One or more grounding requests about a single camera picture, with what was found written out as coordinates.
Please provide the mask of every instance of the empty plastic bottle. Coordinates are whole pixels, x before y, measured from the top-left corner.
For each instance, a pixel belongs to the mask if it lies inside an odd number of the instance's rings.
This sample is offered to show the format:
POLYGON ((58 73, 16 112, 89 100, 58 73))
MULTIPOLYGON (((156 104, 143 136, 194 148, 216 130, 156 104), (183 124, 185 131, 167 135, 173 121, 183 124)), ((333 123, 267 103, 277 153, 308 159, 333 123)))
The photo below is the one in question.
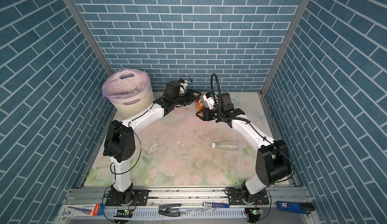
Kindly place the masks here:
POLYGON ((223 151, 238 151, 238 142, 232 140, 220 140, 212 143, 214 149, 223 151))

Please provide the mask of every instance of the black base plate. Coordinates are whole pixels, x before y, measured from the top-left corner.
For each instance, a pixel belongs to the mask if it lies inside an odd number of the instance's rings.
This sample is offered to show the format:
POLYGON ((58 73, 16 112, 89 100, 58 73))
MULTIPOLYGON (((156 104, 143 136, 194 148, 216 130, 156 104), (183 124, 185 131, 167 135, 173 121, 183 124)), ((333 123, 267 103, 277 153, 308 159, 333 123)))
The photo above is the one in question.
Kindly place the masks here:
MULTIPOLYGON (((134 200, 136 200, 137 197, 137 205, 144 206, 146 205, 146 202, 148 201, 148 195, 149 190, 133 190, 134 193, 134 200)), ((121 206, 119 202, 117 202, 113 196, 111 196, 111 192, 109 192, 109 196, 107 197, 105 206, 121 206)))
MULTIPOLYGON (((226 192, 229 205, 246 205, 246 202, 243 200, 241 189, 229 188, 226 192)), ((259 199, 263 205, 268 205, 268 198, 265 191, 258 192, 256 195, 257 199, 259 199)), ((253 205, 260 205, 261 202, 256 200, 253 205)))

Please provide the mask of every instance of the white bucket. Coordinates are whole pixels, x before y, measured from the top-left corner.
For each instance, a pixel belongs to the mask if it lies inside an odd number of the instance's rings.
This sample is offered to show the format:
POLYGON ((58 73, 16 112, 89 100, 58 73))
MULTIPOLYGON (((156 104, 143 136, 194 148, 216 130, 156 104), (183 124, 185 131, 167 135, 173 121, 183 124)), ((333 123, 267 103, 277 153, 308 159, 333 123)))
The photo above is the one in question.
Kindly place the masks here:
POLYGON ((109 76, 102 86, 102 94, 125 118, 145 110, 154 101, 148 74, 129 68, 122 68, 109 76))

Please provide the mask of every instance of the metal corner post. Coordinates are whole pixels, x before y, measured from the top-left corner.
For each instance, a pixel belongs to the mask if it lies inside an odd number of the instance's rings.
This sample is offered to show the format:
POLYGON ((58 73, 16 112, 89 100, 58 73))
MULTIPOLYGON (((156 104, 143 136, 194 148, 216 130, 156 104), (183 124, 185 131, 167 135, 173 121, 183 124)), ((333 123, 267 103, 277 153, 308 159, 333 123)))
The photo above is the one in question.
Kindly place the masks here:
POLYGON ((281 47, 279 48, 278 53, 276 55, 276 58, 274 59, 273 65, 271 66, 271 68, 268 72, 266 81, 265 81, 264 85, 262 86, 261 95, 263 95, 263 96, 266 94, 267 89, 268 89, 271 81, 273 80, 274 75, 276 74, 276 71, 279 67, 279 64, 281 63, 281 60, 285 54, 285 51, 289 46, 290 40, 293 37, 293 34, 297 29, 298 23, 301 21, 301 17, 304 14, 305 9, 307 8, 309 1, 310 0, 301 0, 300 4, 297 7, 296 12, 294 13, 292 22, 289 25, 289 28, 286 32, 286 35, 285 35, 284 40, 281 44, 281 47))
POLYGON ((91 49, 97 56, 99 62, 101 63, 102 67, 105 69, 106 73, 111 75, 113 71, 110 68, 110 65, 108 61, 106 60, 101 48, 99 47, 97 41, 95 40, 93 34, 91 33, 89 26, 86 24, 85 19, 83 18, 82 14, 80 13, 79 8, 77 7, 74 0, 63 0, 65 3, 67 9, 70 11, 71 15, 73 16, 75 22, 79 26, 80 30, 82 31, 83 35, 85 36, 86 40, 90 44, 91 49))

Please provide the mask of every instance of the blue marker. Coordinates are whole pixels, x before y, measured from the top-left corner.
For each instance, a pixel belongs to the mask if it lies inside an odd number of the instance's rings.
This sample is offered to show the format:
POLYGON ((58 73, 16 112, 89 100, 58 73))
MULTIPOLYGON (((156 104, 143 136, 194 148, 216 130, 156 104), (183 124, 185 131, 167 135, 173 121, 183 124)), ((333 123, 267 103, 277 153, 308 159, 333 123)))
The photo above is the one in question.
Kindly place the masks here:
POLYGON ((213 208, 229 208, 229 204, 225 203, 216 203, 216 202, 203 202, 204 207, 213 207, 213 208))

